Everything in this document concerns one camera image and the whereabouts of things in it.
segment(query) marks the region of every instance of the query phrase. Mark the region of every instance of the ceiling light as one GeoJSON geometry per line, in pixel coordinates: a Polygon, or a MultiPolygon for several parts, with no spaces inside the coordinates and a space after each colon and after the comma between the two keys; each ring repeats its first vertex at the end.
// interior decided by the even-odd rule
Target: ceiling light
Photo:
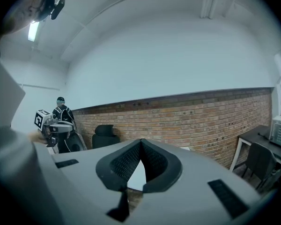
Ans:
{"type": "Polygon", "coordinates": [[[29,33],[28,33],[28,40],[31,42],[34,42],[36,39],[37,34],[37,28],[38,28],[39,22],[32,22],[29,27],[29,33]]]}

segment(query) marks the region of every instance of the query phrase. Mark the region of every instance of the black chair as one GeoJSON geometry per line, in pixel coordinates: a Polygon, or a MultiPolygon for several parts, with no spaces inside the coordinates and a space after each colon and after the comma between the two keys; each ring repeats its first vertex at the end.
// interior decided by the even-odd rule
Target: black chair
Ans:
{"type": "Polygon", "coordinates": [[[92,136],[93,149],[117,144],[120,138],[113,134],[113,125],[99,125],[92,136]]]}
{"type": "Polygon", "coordinates": [[[268,148],[254,142],[251,144],[248,158],[245,161],[245,165],[247,167],[242,177],[244,177],[247,169],[249,168],[252,171],[251,177],[255,174],[261,180],[256,187],[256,189],[258,189],[262,187],[266,180],[271,176],[276,163],[276,158],[268,148]]]}

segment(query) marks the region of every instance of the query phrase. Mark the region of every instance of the white ceiling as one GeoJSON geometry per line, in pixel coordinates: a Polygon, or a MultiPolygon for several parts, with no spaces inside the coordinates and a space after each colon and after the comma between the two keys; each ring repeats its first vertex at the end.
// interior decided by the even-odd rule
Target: white ceiling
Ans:
{"type": "MultiPolygon", "coordinates": [[[[222,16],[230,4],[231,0],[219,0],[216,14],[222,16]]],[[[199,16],[201,8],[202,0],[66,0],[56,20],[40,23],[35,42],[27,39],[29,27],[5,39],[71,62],[103,34],[128,21],[168,11],[199,16]]],[[[236,0],[232,9],[226,19],[249,26],[257,12],[256,0],[236,0]]]]}

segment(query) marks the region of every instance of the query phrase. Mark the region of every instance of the desk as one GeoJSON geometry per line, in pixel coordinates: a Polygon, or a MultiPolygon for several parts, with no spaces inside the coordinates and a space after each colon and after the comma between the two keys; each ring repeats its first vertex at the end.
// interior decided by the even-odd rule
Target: desk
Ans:
{"type": "Polygon", "coordinates": [[[264,137],[258,135],[265,134],[267,131],[269,131],[270,127],[259,125],[258,127],[253,128],[252,130],[245,132],[238,136],[238,144],[237,149],[230,167],[230,171],[233,171],[235,164],[237,162],[240,149],[243,145],[243,143],[248,144],[249,146],[252,143],[259,143],[265,147],[267,147],[269,150],[272,151],[274,156],[276,157],[277,163],[281,164],[281,146],[276,145],[274,143],[271,143],[269,140],[265,139],[264,137]]]}

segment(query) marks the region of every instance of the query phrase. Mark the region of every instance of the white wall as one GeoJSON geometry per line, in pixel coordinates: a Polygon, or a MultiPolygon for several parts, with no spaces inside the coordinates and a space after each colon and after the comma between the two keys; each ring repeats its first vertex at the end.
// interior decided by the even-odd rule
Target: white wall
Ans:
{"type": "Polygon", "coordinates": [[[7,40],[0,42],[0,51],[4,67],[26,93],[12,128],[24,133],[36,130],[36,110],[52,112],[57,97],[64,96],[68,65],[7,40]]]}
{"type": "Polygon", "coordinates": [[[70,65],[71,109],[221,89],[273,87],[254,36],[188,13],[141,18],[70,65]]]}

